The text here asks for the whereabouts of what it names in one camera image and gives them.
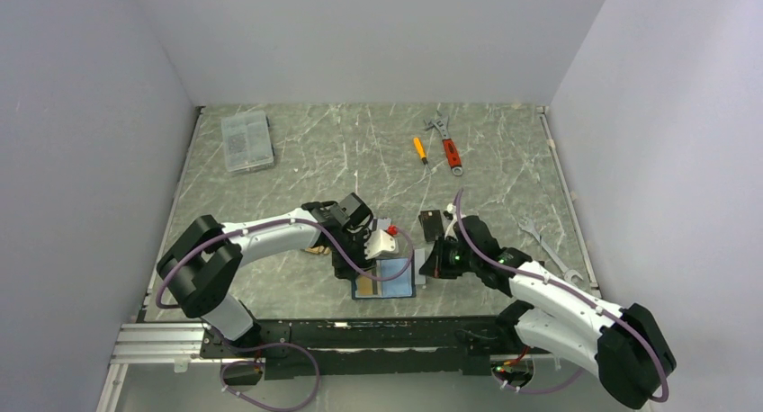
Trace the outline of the blue leather card holder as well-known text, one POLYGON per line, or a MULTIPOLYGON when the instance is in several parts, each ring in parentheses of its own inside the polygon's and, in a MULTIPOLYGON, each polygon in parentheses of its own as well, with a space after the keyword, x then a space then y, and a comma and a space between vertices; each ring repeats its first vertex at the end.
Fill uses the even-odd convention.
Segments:
MULTIPOLYGON (((371 275, 377 277, 391 277, 400 272, 404 267, 407 258, 379 259, 376 266, 371 270, 371 275)), ((414 284, 414 274, 412 273, 413 264, 410 264, 403 274, 384 282, 381 285, 381 295, 370 299, 358 299, 355 297, 355 281, 351 283, 351 298, 353 300, 392 300, 407 299, 416 296, 416 285, 414 284)))

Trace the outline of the gold credit card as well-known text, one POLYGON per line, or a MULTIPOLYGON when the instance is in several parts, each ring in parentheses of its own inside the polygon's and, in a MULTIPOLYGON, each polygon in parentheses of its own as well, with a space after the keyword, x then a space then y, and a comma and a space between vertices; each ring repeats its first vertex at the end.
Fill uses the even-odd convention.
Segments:
POLYGON ((379 297, 382 287, 379 282, 366 278, 358 277, 355 281, 355 297, 358 299, 370 299, 379 297))

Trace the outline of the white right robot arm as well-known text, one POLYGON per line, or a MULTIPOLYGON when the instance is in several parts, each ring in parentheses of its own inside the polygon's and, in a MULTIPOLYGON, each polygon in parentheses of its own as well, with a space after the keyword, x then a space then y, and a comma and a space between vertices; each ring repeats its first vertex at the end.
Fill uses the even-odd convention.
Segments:
POLYGON ((623 307, 578 289, 530 255, 501 246, 476 216, 458 219, 453 235, 438 238, 419 272, 440 280, 472 273, 504 293, 512 301, 496 316, 490 341, 508 354, 527 346, 574 363, 626 407, 655 400, 677 368, 648 309, 638 303, 623 307))

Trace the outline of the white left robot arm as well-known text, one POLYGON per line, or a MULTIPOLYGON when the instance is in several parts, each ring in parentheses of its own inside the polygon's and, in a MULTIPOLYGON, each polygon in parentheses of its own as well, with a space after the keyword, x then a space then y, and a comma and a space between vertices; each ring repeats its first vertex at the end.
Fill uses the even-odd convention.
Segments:
POLYGON ((232 355, 248 357, 262 343, 262 328, 229 290, 237 271, 272 255, 326 246, 336 278, 354 280, 373 264, 366 252, 372 220, 371 208, 356 193, 340 202, 307 202, 244 223, 220 223, 203 215, 159 259, 156 271, 162 282, 155 303, 201 319, 232 355))

